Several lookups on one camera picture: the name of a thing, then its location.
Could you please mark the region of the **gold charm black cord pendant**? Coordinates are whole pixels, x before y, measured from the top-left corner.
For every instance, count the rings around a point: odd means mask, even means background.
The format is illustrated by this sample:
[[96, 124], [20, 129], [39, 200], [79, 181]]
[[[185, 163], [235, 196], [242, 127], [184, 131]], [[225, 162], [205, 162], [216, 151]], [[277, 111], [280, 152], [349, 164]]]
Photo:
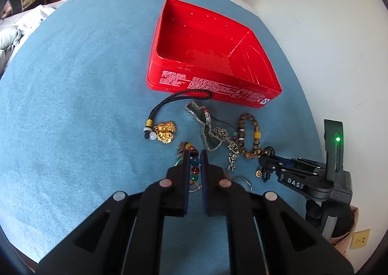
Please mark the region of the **gold charm black cord pendant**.
[[163, 99], [150, 112], [148, 119], [143, 129], [144, 138], [146, 140], [159, 140], [164, 144], [169, 144], [174, 139], [176, 125], [169, 121], [166, 123], [155, 124], [154, 120], [160, 109], [166, 104], [180, 100], [209, 100], [213, 96], [212, 91], [206, 89], [191, 89], [173, 93]]

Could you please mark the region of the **blue fabric table cover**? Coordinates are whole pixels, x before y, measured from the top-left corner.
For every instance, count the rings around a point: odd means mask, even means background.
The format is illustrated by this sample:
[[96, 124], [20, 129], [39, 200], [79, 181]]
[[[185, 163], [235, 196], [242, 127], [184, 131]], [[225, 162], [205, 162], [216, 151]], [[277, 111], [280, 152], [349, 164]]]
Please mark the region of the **blue fabric table cover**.
[[[40, 261], [114, 192], [143, 191], [176, 162], [181, 142], [202, 148], [184, 101], [163, 107], [173, 121], [165, 145], [146, 140], [150, 110], [166, 97], [146, 84], [157, 19], [166, 0], [68, 0], [31, 34], [1, 79], [1, 227]], [[212, 116], [235, 125], [259, 121], [261, 144], [283, 157], [322, 161], [304, 92], [263, 22], [236, 0], [181, 0], [255, 32], [282, 94], [261, 109], [207, 101]]]

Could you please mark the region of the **black bead necklace gold pendant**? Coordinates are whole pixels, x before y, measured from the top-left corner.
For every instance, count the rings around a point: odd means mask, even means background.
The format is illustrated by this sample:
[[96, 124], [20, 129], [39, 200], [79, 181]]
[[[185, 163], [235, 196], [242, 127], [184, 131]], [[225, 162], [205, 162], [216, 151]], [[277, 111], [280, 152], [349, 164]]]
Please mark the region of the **black bead necklace gold pendant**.
[[[269, 157], [273, 155], [275, 155], [275, 149], [272, 146], [266, 146], [258, 154], [258, 162], [260, 162], [263, 157]], [[266, 183], [270, 179], [272, 172], [273, 170], [268, 169], [259, 163], [257, 170], [255, 172], [255, 176], [257, 178], [260, 178], [263, 183]]]

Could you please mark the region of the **thin silver ring bangle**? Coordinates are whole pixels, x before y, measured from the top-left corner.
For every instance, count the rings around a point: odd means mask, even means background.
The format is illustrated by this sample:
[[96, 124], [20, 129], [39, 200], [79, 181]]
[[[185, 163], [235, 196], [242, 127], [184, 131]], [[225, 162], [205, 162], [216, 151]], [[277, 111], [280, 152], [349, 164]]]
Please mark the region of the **thin silver ring bangle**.
[[252, 184], [250, 183], [250, 181], [248, 181], [246, 178], [242, 177], [242, 176], [238, 176], [238, 177], [235, 177], [233, 179], [234, 182], [240, 184], [240, 185], [243, 185], [246, 187], [246, 190], [248, 192], [251, 192], [252, 191]]

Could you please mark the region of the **red metal tin box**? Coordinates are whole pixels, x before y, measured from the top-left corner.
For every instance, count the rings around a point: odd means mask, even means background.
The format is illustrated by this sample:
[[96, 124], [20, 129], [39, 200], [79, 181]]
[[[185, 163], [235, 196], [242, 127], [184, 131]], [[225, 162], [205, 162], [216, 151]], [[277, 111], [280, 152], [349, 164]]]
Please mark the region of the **red metal tin box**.
[[147, 68], [156, 91], [206, 89], [214, 100], [260, 108], [282, 93], [255, 33], [217, 12], [166, 0]]

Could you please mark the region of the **black office chair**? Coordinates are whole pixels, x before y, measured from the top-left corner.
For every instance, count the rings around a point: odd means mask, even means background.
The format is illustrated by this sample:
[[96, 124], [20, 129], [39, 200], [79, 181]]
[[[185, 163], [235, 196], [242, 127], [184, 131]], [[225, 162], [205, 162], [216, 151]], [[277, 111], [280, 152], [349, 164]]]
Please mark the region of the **black office chair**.
[[39, 5], [46, 5], [47, 0], [8, 0], [11, 7], [11, 14], [15, 15], [36, 8]]

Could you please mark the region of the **yellow wall socket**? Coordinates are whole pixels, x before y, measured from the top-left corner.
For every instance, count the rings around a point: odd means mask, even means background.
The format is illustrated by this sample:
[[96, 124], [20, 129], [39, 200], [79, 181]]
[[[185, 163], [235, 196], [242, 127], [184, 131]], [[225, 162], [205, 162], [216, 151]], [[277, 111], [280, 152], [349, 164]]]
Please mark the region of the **yellow wall socket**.
[[369, 235], [370, 235], [370, 229], [353, 233], [350, 249], [360, 249], [360, 248], [366, 247]]

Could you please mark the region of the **silver metal wristwatch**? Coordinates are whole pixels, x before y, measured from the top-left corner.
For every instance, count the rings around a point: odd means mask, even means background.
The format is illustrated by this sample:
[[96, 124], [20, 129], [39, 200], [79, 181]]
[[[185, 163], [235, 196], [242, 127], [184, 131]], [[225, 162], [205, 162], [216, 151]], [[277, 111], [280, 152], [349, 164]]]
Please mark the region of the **silver metal wristwatch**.
[[222, 140], [213, 132], [209, 110], [205, 106], [197, 105], [194, 101], [189, 102], [185, 106], [185, 110], [200, 127], [204, 148], [209, 152], [217, 150], [222, 144]]

